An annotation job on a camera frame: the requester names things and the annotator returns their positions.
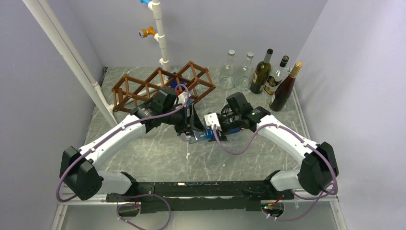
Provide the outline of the clear glass bottle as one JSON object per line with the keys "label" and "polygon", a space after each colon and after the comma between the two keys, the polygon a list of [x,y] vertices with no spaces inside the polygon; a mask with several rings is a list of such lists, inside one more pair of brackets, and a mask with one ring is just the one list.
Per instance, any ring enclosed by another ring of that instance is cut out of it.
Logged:
{"label": "clear glass bottle", "polygon": [[247,52],[245,59],[243,60],[241,65],[238,66],[235,72],[235,86],[242,91],[246,91],[249,88],[253,57],[253,52]]}
{"label": "clear glass bottle", "polygon": [[220,70],[220,87],[222,89],[231,89],[234,87],[235,80],[234,80],[234,57],[235,57],[235,50],[230,49],[228,51],[228,57],[225,64],[221,67]]}

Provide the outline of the olive green bottle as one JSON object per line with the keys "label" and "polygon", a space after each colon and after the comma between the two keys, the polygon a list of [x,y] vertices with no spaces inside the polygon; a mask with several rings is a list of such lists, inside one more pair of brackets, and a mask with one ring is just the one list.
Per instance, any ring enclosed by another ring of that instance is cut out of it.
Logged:
{"label": "olive green bottle", "polygon": [[266,51],[264,59],[259,62],[253,72],[250,91],[254,94],[260,94],[264,90],[266,81],[271,72],[270,59],[273,55],[273,49],[269,48]]}

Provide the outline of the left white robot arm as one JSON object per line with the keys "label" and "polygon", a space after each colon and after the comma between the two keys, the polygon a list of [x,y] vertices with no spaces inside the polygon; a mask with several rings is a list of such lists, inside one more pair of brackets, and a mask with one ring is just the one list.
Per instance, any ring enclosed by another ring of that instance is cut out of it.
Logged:
{"label": "left white robot arm", "polygon": [[[158,90],[156,96],[136,106],[122,122],[93,143],[79,149],[66,148],[62,154],[57,200],[67,202],[75,197],[87,200],[102,192],[118,193],[125,201],[134,200],[138,188],[130,176],[101,172],[100,168],[131,140],[144,136],[161,124],[174,126],[176,134],[184,141],[192,139],[194,131],[204,131],[194,105],[189,101],[190,96],[184,84]],[[73,192],[73,197],[61,197],[63,184]]]}

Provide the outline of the clear bottle black cap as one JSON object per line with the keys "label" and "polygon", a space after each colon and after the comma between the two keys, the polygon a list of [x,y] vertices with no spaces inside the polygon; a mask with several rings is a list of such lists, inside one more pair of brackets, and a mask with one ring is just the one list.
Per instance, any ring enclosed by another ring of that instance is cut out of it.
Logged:
{"label": "clear bottle black cap", "polygon": [[279,65],[271,70],[264,87],[264,92],[269,98],[274,95],[278,86],[289,75],[289,69],[286,67],[288,61],[289,57],[287,55],[283,56]]}

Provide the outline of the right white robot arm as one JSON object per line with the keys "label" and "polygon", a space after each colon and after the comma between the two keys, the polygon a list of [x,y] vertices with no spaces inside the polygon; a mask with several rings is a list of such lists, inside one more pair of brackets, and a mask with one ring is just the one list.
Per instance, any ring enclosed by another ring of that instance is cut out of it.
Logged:
{"label": "right white robot arm", "polygon": [[332,146],[307,139],[285,126],[270,111],[258,106],[253,108],[241,92],[227,97],[223,114],[204,116],[217,142],[230,134],[232,129],[242,128],[272,141],[298,163],[295,170],[276,170],[264,179],[264,194],[277,198],[285,190],[304,189],[314,196],[338,193],[338,166]]}

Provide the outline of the dark bottle gold foil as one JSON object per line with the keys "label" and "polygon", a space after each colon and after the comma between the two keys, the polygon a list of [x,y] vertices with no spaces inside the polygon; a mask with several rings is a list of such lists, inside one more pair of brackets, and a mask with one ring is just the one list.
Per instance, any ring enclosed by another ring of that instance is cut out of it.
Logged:
{"label": "dark bottle gold foil", "polygon": [[296,77],[302,68],[302,62],[296,62],[294,67],[292,68],[290,74],[287,78],[279,85],[276,92],[274,93],[273,98],[271,99],[270,109],[272,111],[278,112],[283,109],[285,104],[287,103],[292,91],[293,86],[296,80]]}

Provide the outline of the blue labelled clear bottle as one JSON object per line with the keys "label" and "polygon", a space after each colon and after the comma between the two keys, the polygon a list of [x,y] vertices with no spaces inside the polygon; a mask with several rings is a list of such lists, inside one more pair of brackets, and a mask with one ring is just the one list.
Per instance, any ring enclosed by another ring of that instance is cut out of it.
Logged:
{"label": "blue labelled clear bottle", "polygon": [[[241,128],[231,129],[227,132],[218,131],[218,138],[221,142],[227,141],[227,135],[231,135],[237,132],[240,132]],[[200,141],[216,141],[213,131],[210,128],[206,128],[204,131],[196,130],[186,130],[185,132],[180,133],[180,139],[189,144],[194,144]]]}

